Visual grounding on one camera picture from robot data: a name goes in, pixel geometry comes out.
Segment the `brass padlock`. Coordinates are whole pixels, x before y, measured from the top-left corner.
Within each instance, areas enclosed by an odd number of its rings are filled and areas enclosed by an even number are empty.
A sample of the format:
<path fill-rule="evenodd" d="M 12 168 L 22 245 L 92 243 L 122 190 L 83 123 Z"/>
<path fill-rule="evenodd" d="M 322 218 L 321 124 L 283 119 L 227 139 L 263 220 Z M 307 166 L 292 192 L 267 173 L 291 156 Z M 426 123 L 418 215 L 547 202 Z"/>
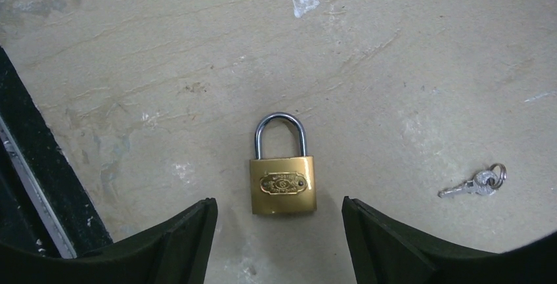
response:
<path fill-rule="evenodd" d="M 272 120 L 290 122 L 298 131 L 300 154 L 288 158 L 263 158 L 262 135 Z M 286 112 L 261 119 L 254 134 L 255 158 L 250 161 L 252 213 L 255 215 L 314 212 L 317 192 L 313 157 L 307 153 L 303 124 Z"/>

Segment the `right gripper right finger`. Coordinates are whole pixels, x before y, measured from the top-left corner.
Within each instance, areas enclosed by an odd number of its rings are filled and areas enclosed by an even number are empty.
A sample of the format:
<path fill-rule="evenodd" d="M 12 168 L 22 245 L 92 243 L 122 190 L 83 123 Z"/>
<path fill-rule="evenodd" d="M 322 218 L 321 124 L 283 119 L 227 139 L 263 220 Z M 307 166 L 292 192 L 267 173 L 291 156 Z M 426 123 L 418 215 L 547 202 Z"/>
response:
<path fill-rule="evenodd" d="M 344 197 L 342 218 L 358 283 L 555 283 L 556 234 L 492 253 L 434 237 Z"/>

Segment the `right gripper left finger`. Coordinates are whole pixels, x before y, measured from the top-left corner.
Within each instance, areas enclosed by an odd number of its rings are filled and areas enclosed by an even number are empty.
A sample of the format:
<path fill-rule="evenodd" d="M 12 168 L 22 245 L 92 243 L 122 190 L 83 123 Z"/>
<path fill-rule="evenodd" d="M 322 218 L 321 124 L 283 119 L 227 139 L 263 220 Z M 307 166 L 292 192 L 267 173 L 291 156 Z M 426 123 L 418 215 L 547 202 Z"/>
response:
<path fill-rule="evenodd" d="M 72 259 L 1 245 L 2 283 L 203 283 L 218 207 L 198 201 L 174 217 Z"/>

